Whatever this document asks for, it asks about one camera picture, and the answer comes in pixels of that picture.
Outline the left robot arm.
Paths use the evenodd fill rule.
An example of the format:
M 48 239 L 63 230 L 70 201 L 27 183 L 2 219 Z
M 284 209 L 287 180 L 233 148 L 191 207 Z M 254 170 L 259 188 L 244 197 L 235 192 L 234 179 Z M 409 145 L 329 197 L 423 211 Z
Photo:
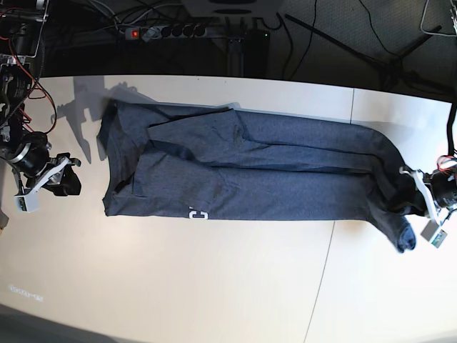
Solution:
M 330 51 L 309 64 L 299 19 L 194 16 L 181 1 L 130 1 L 133 22 L 89 1 L 52 1 L 46 83 L 56 100 L 52 147 L 81 161 L 77 219 L 361 220 L 406 226 L 427 215 L 426 187 L 456 198 L 456 95 L 446 102 L 448 152 L 427 172 L 437 135 L 420 110 L 387 132 L 356 108 L 357 73 Z

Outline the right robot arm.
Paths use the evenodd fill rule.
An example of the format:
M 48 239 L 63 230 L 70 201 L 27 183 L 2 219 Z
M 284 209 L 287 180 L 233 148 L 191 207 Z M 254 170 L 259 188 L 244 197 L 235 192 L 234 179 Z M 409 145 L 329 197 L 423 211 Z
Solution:
M 73 168 L 81 162 L 68 153 L 50 156 L 48 134 L 32 130 L 25 112 L 34 91 L 52 99 L 39 82 L 48 12 L 48 1 L 1 2 L 1 159 L 11 166 L 22 195 L 43 179 L 42 187 L 55 196 L 77 196 L 81 182 Z

